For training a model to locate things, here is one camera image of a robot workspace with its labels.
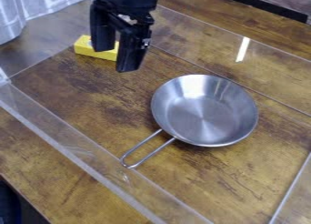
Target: pan handle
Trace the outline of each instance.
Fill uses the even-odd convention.
[[[126,157],[146,143],[149,142],[159,133],[162,132],[162,129],[159,129],[146,140],[143,140],[121,158],[121,163],[126,168],[137,168],[154,154],[157,154],[177,138],[171,138],[154,152],[151,152],[141,161],[138,161],[135,164],[129,165],[125,160]]]

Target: wooden table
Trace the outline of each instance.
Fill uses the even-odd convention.
[[[300,43],[285,42],[286,33],[272,20],[286,23],[310,36],[304,25],[253,9],[242,15],[237,7],[247,7],[217,1],[218,5],[213,5],[215,0],[161,0],[161,3],[222,27],[227,26],[230,30],[237,26],[241,34],[310,58],[308,39],[304,41],[294,36],[290,41]],[[259,24],[241,24],[251,20],[246,20],[250,13],[261,13],[255,20],[251,17],[253,23]],[[274,57],[269,61],[274,62],[273,65],[280,63]],[[222,66],[213,66],[211,71],[239,79],[238,82],[251,88],[261,109],[255,132],[231,148],[206,150],[177,142],[139,171],[215,223],[229,220],[231,223],[263,223],[272,219],[310,150],[310,103],[300,98],[281,97],[278,92],[273,93],[274,99],[265,97],[258,93],[261,83],[254,82],[258,85],[254,86],[250,80],[246,84],[243,76],[225,73],[226,63],[218,61]],[[14,76],[13,82],[121,156],[157,129],[149,103],[157,88],[165,81],[189,73],[211,74],[157,48],[150,50],[142,70],[122,75],[115,72],[113,62],[77,56],[70,48]],[[292,92],[294,83],[285,82]],[[297,94],[302,97],[310,88],[308,83],[304,84]],[[273,91],[268,89],[265,92],[272,94]],[[2,174],[53,223],[149,222],[5,110],[0,115]],[[159,138],[150,146],[166,139]]]

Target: yellow block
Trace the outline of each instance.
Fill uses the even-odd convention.
[[[94,56],[106,60],[117,61],[119,42],[115,42],[115,49],[105,52],[95,52],[91,46],[91,36],[81,36],[75,41],[75,52],[81,55]]]

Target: transparent acrylic panel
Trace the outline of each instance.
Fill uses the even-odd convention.
[[[308,113],[310,62],[162,6],[155,18],[154,47],[138,72],[118,74],[114,62],[69,49],[11,78],[0,88],[3,108],[151,221],[268,223],[310,149],[310,117],[278,103]],[[284,72],[300,79],[294,93]],[[118,159],[158,130],[153,94],[186,74],[219,75],[247,87],[259,125],[233,147],[177,141],[137,170],[125,169]],[[139,156],[167,139],[155,139]]]
[[[311,154],[270,223],[311,223]]]

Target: frying pan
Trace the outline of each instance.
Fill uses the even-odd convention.
[[[245,89],[225,78],[187,75],[171,79],[155,92],[153,114],[162,127],[121,158],[127,168],[137,168],[174,140],[199,147],[225,147],[245,139],[258,123],[258,108]],[[173,135],[138,163],[127,156],[162,131]]]

